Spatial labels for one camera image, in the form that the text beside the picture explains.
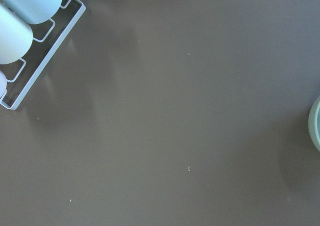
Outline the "light green bowl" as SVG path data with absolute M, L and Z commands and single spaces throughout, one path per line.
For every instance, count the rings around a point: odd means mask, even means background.
M 320 98 L 313 103 L 308 116 L 308 131 L 315 148 L 320 151 Z

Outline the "white cup rack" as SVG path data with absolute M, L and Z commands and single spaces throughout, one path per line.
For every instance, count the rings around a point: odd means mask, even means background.
M 0 64 L 0 71 L 7 80 L 6 91 L 0 98 L 2 107 L 8 110 L 16 110 L 19 107 L 85 10 L 86 6 L 80 0 L 62 0 L 59 10 L 49 20 L 40 24 L 25 22 L 33 32 L 30 49 L 17 61 Z

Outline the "pale mint cup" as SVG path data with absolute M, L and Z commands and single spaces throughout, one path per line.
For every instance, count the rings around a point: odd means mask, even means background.
M 27 23 L 2 3 L 0 12 L 0 62 L 9 64 L 28 52 L 33 42 L 33 31 Z

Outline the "pink cup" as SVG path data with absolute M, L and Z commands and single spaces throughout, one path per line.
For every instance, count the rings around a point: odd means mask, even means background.
M 4 95 L 7 89 L 7 78 L 2 71 L 0 71 L 0 98 Z

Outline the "blue cup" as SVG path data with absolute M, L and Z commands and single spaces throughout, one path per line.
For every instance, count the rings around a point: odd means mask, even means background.
M 29 24 L 43 23 L 54 16 L 62 0 L 1 0 Z

